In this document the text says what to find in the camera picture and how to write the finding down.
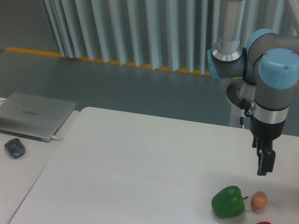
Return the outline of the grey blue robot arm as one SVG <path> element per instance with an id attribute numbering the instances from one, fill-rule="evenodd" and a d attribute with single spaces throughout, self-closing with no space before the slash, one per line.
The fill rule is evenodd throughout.
<path id="1" fill-rule="evenodd" d="M 221 0 L 217 40 L 208 51 L 214 78 L 240 77 L 242 86 L 229 86 L 227 98 L 250 120 L 258 175 L 272 172 L 276 153 L 273 141 L 282 134 L 299 79 L 299 0 L 285 0 L 296 36 L 279 36 L 262 28 L 241 45 L 247 0 Z"/>

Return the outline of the round grey robot base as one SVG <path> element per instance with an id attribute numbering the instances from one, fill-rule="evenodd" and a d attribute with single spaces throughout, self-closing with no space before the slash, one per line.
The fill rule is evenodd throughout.
<path id="1" fill-rule="evenodd" d="M 254 84 L 250 84 L 242 78 L 234 79 L 226 89 L 226 97 L 231 104 L 247 111 L 254 101 L 255 89 Z"/>

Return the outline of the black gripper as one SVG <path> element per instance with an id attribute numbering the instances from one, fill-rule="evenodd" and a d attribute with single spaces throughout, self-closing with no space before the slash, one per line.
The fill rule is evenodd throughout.
<path id="1" fill-rule="evenodd" d="M 273 140 L 281 136 L 285 121 L 277 124 L 269 124 L 259 121 L 255 117 L 251 119 L 250 131 L 253 134 L 252 148 L 255 148 L 258 156 L 257 175 L 265 176 L 272 172 L 275 165 L 276 153 L 273 150 Z"/>

